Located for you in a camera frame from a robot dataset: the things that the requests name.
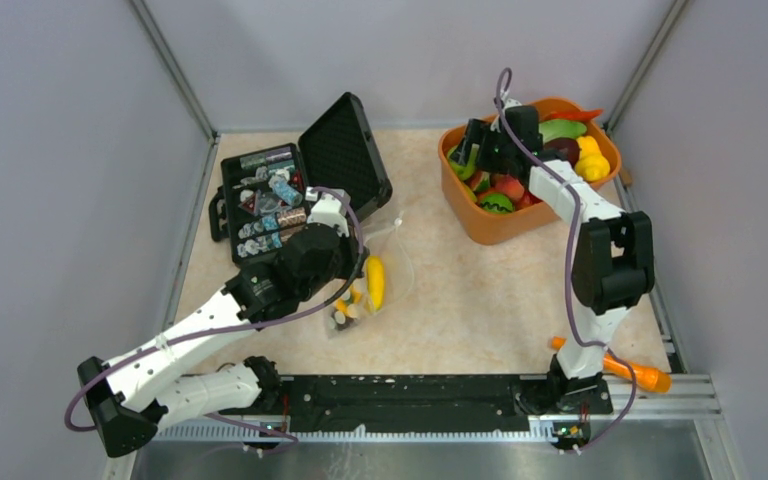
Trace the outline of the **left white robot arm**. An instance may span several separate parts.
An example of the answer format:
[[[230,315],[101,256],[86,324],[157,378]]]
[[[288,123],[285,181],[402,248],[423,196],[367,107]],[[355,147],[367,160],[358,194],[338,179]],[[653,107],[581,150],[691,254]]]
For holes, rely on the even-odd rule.
[[[273,362],[252,356],[212,374],[191,369],[228,345],[264,329],[313,315],[360,277],[368,256],[361,222],[342,189],[310,187],[308,221],[278,250],[243,266],[202,306],[132,351],[77,368],[80,390],[64,414],[66,427],[83,402],[106,455],[131,454],[159,432],[229,409],[268,413],[279,404]]]

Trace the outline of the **dark purple fruit toy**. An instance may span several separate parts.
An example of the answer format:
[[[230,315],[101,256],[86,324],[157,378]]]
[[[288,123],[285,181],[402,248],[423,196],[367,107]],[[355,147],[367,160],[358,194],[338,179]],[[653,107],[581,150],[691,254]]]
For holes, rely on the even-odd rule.
[[[544,144],[545,150],[557,153],[563,159],[575,166],[580,158],[580,147],[576,139],[559,137]]]

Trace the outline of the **yellow banana toy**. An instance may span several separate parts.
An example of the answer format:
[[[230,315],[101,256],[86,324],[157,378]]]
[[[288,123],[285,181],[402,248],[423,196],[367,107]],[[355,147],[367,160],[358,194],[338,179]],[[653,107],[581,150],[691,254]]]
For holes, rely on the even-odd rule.
[[[377,312],[384,303],[386,293],[386,270],[378,256],[369,256],[366,261],[366,281],[369,302]]]

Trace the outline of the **green apple toy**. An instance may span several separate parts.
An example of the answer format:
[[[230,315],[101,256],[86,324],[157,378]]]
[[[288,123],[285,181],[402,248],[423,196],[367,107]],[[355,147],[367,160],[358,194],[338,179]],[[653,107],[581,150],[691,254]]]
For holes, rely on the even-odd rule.
[[[463,157],[457,147],[451,148],[447,153],[448,165],[461,181],[468,180],[476,172],[476,159],[476,150],[472,150],[466,157]]]

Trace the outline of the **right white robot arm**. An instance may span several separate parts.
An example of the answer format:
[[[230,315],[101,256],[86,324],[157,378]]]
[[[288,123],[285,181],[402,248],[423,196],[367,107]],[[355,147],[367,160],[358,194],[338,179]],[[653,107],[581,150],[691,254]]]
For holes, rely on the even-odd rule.
[[[450,172],[444,192],[462,191],[464,200],[451,205],[478,243],[501,242],[504,218],[540,205],[567,223],[564,303],[572,337],[553,355],[546,377],[524,386],[520,403],[530,414],[577,411],[605,400],[608,364],[639,376],[609,343],[654,286],[652,222],[594,189],[613,165],[589,134],[584,111],[542,119],[537,107],[516,100],[497,106],[493,119],[473,118],[441,140]]]

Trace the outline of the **clear dotted zip bag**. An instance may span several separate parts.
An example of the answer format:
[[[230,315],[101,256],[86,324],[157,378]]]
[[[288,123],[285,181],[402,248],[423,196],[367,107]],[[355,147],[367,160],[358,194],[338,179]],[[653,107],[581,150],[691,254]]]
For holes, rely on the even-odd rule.
[[[325,310],[326,335],[334,338],[395,309],[411,292],[415,272],[402,241],[404,213],[378,212],[363,225],[368,257],[361,274]]]

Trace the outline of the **yellow bell pepper toy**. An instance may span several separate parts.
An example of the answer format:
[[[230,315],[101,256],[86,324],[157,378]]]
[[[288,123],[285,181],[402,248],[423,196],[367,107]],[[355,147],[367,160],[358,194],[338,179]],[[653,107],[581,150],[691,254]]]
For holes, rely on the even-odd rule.
[[[338,330],[345,329],[370,315],[365,287],[351,286],[335,303],[331,320]]]

